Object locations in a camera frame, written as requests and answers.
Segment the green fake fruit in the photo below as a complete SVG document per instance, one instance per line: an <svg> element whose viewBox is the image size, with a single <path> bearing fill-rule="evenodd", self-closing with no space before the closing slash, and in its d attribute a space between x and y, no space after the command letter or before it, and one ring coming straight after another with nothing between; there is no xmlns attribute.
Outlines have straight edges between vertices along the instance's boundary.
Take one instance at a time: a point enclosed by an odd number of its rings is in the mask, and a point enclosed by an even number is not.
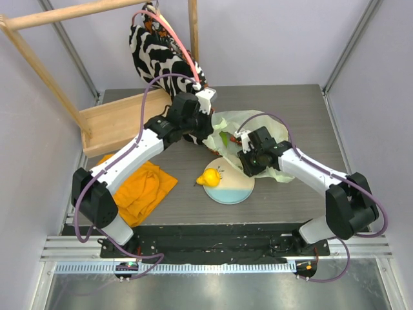
<svg viewBox="0 0 413 310"><path fill-rule="evenodd" d="M220 133L219 133L219 136L220 136L220 138L221 138L221 140L222 140L223 145L225 146L225 148L227 148L227 147L228 147L228 136L227 136L227 133L226 133L226 132L220 132Z"/></svg>

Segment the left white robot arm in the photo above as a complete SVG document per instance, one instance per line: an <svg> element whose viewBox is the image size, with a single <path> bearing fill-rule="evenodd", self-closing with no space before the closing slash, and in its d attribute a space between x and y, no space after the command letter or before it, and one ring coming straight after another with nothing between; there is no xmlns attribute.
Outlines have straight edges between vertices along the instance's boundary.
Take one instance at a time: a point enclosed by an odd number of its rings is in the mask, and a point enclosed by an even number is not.
<svg viewBox="0 0 413 310"><path fill-rule="evenodd" d="M150 118L127 145L104 163L87 171L79 168L72 178L72 205L115 242L125 258L136 253L133 231L122 219L113 195L144 163L161 154L183 136L203 141L211 135L212 102L217 93L205 88L197 94L176 95L165 115Z"/></svg>

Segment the orange cloth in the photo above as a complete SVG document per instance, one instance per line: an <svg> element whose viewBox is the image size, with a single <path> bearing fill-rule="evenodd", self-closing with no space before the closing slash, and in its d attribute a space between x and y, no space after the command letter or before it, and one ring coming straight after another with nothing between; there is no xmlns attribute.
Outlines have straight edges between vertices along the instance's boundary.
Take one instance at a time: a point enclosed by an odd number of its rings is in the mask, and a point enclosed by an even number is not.
<svg viewBox="0 0 413 310"><path fill-rule="evenodd" d="M142 224L178 180L151 162L132 173L113 195L119 214L130 227Z"/></svg>

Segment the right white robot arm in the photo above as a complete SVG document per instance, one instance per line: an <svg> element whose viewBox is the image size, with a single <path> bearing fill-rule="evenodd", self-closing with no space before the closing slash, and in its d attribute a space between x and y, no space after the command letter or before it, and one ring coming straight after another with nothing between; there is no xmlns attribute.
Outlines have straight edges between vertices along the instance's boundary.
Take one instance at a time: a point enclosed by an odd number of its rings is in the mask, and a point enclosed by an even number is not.
<svg viewBox="0 0 413 310"><path fill-rule="evenodd" d="M247 176L272 168L287 173L325 199L325 215L304 223L291 239L295 253L308 254L315 243L329 238L347 240L379 217L367 179L347 175L306 157L289 141L276 141L266 127L235 134L242 149L237 156Z"/></svg>

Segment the wooden tray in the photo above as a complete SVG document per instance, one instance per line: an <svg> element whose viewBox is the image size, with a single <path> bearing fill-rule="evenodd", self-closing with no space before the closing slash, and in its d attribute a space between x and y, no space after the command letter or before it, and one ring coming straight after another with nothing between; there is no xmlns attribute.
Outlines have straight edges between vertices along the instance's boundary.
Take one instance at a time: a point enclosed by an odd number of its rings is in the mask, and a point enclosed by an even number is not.
<svg viewBox="0 0 413 310"><path fill-rule="evenodd" d="M93 158L114 152L134 138L140 129L143 88L106 90L101 104L80 111L91 136L81 134L83 153Z"/></svg>

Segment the cream and blue ceramic plate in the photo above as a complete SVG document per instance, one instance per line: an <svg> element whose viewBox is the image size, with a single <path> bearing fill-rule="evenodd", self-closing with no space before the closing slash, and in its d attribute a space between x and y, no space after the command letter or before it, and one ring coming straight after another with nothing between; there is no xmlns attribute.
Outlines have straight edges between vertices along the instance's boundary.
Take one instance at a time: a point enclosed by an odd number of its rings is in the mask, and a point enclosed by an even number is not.
<svg viewBox="0 0 413 310"><path fill-rule="evenodd" d="M221 177L216 187L202 184L206 194L215 202L234 205L245 201L252 194L255 179L234 168L226 159L217 158L211 161L200 178L204 177L208 169L217 170Z"/></svg>

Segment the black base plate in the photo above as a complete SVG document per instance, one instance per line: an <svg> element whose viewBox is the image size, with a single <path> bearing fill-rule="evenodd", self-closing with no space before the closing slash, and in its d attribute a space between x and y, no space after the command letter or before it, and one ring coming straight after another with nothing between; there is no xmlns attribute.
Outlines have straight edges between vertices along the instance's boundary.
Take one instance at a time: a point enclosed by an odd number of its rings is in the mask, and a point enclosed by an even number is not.
<svg viewBox="0 0 413 310"><path fill-rule="evenodd" d="M145 263L222 265L272 264L290 257L329 256L326 240L299 245L298 223L142 225L134 228L124 249Z"/></svg>

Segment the zebra print tote bag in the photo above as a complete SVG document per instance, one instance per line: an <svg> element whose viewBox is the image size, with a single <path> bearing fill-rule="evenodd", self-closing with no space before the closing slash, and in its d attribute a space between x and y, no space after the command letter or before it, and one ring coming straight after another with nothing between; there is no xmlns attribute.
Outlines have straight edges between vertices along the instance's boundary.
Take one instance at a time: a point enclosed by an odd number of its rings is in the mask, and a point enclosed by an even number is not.
<svg viewBox="0 0 413 310"><path fill-rule="evenodd" d="M132 22L129 35L134 66L142 80L151 87L164 90L171 99L164 111L151 117L143 128L156 132L168 147L184 139L183 132L166 119L173 98L181 92L196 95L209 85L199 63L156 7L147 3L138 13L143 23Z"/></svg>

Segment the yellow fake pear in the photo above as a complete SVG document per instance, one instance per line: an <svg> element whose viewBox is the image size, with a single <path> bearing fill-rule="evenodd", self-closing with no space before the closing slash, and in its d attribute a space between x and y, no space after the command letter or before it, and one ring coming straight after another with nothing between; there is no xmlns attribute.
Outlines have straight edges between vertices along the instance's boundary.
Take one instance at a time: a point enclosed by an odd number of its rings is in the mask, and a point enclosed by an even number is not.
<svg viewBox="0 0 413 310"><path fill-rule="evenodd" d="M217 169L207 168L197 178L196 183L205 187L217 187L221 181L221 175Z"/></svg>

